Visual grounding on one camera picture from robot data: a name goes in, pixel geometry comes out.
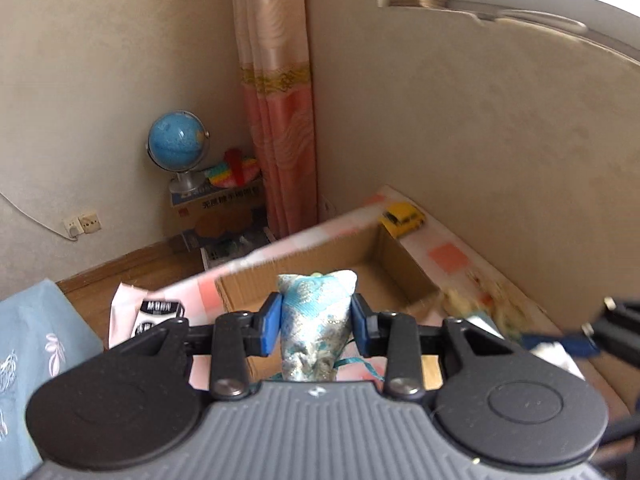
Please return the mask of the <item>cream tassel bundle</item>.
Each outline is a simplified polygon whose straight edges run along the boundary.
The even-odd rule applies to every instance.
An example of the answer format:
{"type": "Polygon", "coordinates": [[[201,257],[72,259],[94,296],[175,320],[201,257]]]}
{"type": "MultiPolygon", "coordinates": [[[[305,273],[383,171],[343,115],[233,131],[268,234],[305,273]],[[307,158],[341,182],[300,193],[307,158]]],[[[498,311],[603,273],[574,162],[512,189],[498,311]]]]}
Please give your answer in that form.
{"type": "Polygon", "coordinates": [[[493,281],[478,284],[480,299],[469,298],[457,289],[443,289],[440,296],[442,310],[455,318],[484,314],[500,333],[518,339],[528,326],[528,316],[524,307],[501,284],[493,281]]]}

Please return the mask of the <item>turquoise brocade sachet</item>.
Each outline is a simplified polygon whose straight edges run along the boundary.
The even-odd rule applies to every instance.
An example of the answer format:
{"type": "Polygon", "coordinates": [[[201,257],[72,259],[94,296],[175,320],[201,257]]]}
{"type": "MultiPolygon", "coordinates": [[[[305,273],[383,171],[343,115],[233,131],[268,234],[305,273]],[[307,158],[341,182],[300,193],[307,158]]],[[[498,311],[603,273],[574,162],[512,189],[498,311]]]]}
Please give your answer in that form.
{"type": "Polygon", "coordinates": [[[281,274],[283,296],[280,356],[286,382],[334,380],[383,381],[382,370],[347,350],[352,339],[350,300],[356,292],[357,273],[281,274]]]}

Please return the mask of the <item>cardboard box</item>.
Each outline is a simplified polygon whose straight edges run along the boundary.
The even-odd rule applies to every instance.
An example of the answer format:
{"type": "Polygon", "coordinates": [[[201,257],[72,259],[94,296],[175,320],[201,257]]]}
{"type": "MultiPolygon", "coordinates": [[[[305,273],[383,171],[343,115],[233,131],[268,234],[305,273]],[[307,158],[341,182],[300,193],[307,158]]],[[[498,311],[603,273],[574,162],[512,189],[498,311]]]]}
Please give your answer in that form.
{"type": "Polygon", "coordinates": [[[269,259],[218,278],[216,286],[231,311],[256,312],[290,281],[307,281],[304,297],[336,299],[358,292],[375,311],[419,311],[439,288],[382,226],[368,226],[320,245],[269,259]]]}

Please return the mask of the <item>black white pen box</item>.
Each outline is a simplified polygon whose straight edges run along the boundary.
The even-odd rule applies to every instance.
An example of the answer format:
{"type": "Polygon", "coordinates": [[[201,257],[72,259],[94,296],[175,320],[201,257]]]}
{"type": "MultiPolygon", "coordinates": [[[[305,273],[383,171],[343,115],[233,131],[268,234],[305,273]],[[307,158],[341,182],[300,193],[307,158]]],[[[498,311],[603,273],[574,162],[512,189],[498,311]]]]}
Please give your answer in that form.
{"type": "Polygon", "coordinates": [[[180,301],[145,299],[134,319],[131,336],[135,337],[172,318],[183,318],[184,307],[180,301]]]}

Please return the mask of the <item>pink checkered tablecloth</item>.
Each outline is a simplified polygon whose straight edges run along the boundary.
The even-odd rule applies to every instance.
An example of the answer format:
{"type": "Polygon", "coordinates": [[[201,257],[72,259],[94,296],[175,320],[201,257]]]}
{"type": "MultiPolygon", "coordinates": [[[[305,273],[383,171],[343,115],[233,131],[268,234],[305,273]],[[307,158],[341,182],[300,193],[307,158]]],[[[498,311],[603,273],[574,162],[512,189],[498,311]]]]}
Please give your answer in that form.
{"type": "Polygon", "coordinates": [[[182,303],[193,325],[205,325],[228,311],[256,311],[277,288],[281,274],[309,275],[350,269],[357,290],[378,311],[407,311],[423,324],[444,314],[432,303],[442,290],[488,304],[504,292],[526,312],[532,333],[557,335],[560,329],[481,255],[433,217],[425,226],[393,240],[378,217],[404,196],[384,186],[367,206],[218,264],[165,288],[122,284],[112,300],[108,344],[115,347],[134,332],[145,299],[182,303]]]}

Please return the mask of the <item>yellow toy car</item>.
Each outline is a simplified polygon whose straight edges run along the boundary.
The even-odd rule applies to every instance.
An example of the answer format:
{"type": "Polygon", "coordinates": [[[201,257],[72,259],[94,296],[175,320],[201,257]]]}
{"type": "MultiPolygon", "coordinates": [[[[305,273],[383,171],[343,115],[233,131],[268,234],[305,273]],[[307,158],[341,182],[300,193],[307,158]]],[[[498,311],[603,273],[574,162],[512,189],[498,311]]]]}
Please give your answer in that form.
{"type": "Polygon", "coordinates": [[[380,217],[380,223],[395,240],[421,229],[425,221],[425,214],[407,202],[390,204],[380,217]]]}

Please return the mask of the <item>brown storage carton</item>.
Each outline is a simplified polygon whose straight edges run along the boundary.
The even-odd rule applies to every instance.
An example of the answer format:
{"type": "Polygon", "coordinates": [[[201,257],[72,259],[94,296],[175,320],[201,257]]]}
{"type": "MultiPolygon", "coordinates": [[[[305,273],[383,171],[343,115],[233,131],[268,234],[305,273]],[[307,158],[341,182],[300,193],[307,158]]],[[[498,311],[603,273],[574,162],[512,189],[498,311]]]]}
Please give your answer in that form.
{"type": "Polygon", "coordinates": [[[215,188],[205,182],[188,194],[170,194],[180,230],[201,238],[241,233],[262,221],[266,201],[262,179],[236,188],[215,188]]]}

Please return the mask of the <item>rainbow pop toy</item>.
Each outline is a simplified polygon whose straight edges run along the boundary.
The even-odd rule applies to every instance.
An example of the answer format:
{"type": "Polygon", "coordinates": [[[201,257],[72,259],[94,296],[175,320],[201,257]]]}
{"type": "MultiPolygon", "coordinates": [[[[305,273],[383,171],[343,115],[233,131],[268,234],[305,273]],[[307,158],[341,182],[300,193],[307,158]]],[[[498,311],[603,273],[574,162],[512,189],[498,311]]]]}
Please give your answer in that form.
{"type": "Polygon", "coordinates": [[[260,176],[258,161],[245,156],[239,148],[229,148],[218,165],[204,171],[214,188],[239,188],[260,176]]]}

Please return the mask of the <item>blue sofa cover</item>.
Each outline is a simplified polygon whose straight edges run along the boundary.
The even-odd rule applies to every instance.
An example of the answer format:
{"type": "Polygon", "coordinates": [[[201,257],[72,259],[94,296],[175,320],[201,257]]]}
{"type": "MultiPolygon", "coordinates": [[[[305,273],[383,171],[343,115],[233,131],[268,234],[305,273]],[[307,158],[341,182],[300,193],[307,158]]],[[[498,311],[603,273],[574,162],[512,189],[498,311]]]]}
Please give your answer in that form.
{"type": "Polygon", "coordinates": [[[1,301],[1,477],[21,479],[41,463],[25,410],[45,382],[93,358],[102,340],[53,282],[1,301]]]}

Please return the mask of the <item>blue globe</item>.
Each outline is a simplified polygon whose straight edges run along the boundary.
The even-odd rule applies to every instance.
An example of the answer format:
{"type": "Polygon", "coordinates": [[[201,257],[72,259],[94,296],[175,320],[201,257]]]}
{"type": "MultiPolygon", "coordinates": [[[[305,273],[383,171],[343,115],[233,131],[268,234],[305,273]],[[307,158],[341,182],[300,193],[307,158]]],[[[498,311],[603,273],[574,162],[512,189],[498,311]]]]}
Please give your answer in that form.
{"type": "Polygon", "coordinates": [[[200,188],[205,177],[196,171],[208,153],[209,132],[187,110],[163,114],[149,130],[146,152],[157,167],[174,174],[169,191],[191,193],[200,188]]]}

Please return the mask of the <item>pink orange curtain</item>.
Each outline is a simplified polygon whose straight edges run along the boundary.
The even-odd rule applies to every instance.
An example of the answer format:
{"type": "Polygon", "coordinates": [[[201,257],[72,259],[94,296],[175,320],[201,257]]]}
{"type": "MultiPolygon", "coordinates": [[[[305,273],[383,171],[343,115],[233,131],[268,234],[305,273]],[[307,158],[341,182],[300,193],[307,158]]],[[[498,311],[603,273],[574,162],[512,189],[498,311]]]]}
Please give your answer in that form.
{"type": "Polygon", "coordinates": [[[318,220],[305,0],[232,0],[240,76],[268,222],[278,237],[318,220]]]}

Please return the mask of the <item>wall socket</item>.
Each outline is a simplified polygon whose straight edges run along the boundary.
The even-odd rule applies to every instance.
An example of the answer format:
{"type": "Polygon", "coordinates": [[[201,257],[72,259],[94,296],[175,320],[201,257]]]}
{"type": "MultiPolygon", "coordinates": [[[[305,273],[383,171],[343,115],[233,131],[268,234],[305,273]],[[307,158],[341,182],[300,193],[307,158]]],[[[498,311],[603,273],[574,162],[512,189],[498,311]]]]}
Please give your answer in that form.
{"type": "Polygon", "coordinates": [[[66,218],[63,220],[63,226],[70,238],[93,234],[102,229],[100,218],[95,211],[86,212],[77,217],[66,218]]]}

